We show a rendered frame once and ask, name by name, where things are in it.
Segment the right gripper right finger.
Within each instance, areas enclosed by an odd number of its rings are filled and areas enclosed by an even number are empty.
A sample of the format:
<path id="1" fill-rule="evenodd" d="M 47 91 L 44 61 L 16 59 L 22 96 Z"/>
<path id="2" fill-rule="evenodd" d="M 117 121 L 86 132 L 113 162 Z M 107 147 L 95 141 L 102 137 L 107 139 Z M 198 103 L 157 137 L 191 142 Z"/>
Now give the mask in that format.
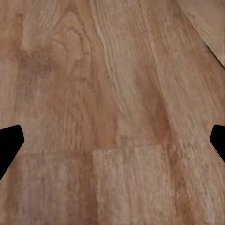
<path id="1" fill-rule="evenodd" d="M 220 155 L 220 157 L 225 162 L 225 127 L 221 125 L 214 125 L 211 136 L 210 142 Z"/>

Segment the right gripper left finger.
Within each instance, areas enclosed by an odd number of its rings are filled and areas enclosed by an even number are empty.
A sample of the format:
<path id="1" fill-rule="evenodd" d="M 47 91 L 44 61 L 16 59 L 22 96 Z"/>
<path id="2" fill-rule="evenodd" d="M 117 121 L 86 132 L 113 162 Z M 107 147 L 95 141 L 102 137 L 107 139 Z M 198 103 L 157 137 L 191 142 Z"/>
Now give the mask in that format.
<path id="1" fill-rule="evenodd" d="M 24 143 L 21 125 L 0 130 L 0 180 Z"/>

